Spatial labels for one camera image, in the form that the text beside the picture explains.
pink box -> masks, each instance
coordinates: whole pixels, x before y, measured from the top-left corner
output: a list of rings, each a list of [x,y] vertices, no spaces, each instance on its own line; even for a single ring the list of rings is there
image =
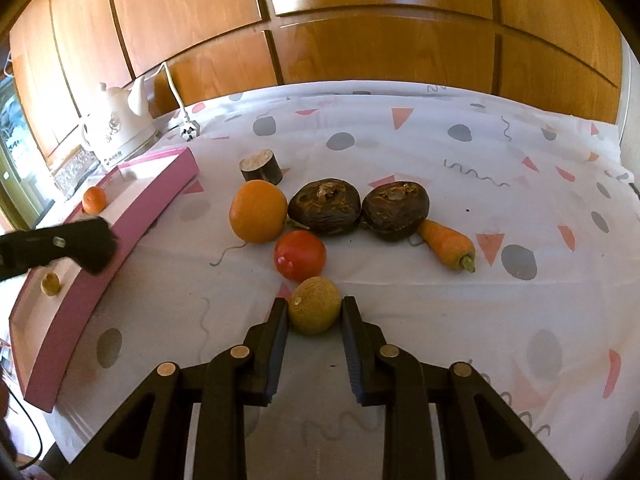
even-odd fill
[[[109,282],[153,221],[197,174],[193,153],[184,147],[119,164],[98,183],[108,201],[100,216],[118,237],[107,268],[92,276],[63,258],[30,270],[9,316],[14,364],[27,402],[53,410],[69,359]],[[85,216],[79,204],[65,223]],[[62,282],[52,298],[40,290],[47,272],[55,272]]]

white patterned tablecloth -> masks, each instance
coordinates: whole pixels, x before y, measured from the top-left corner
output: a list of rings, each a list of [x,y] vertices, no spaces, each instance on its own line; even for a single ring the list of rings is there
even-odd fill
[[[448,271],[416,237],[365,231],[325,240],[324,274],[389,342],[430,364],[472,362],[572,478],[606,476],[640,425],[640,202],[615,126],[384,82],[264,89],[190,111],[200,176],[111,283],[48,418],[68,459],[158,363],[210,360],[295,287],[273,243],[244,246],[228,224],[238,161],[271,148],[287,198],[325,177],[361,197],[423,184],[429,218],[475,241],[475,274]],[[157,149],[180,142],[169,132]],[[356,404],[338,327],[289,335],[278,393],[246,423],[249,478],[382,474],[383,412]]]

orange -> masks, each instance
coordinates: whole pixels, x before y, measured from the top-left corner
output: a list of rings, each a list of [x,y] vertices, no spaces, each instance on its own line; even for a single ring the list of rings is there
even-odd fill
[[[90,215],[97,215],[107,207],[107,196],[99,187],[91,186],[82,195],[82,209]]]
[[[250,180],[238,190],[231,208],[229,223],[239,238],[252,244],[274,240],[287,219],[287,199],[273,184]]]

brown wooden wall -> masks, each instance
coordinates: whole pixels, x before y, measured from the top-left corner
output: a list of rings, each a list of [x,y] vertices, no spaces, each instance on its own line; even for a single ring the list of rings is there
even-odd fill
[[[11,32],[18,93],[51,166],[98,82],[169,60],[186,104],[277,84],[428,82],[613,122],[618,30],[598,0],[33,0]],[[177,107],[148,83],[155,115]]]

red tomato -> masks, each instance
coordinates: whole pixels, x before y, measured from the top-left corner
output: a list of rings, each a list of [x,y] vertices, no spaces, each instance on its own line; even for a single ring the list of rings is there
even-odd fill
[[[319,276],[326,261],[326,248],[308,231],[291,231],[281,236],[273,250],[278,272],[288,280],[304,282]]]

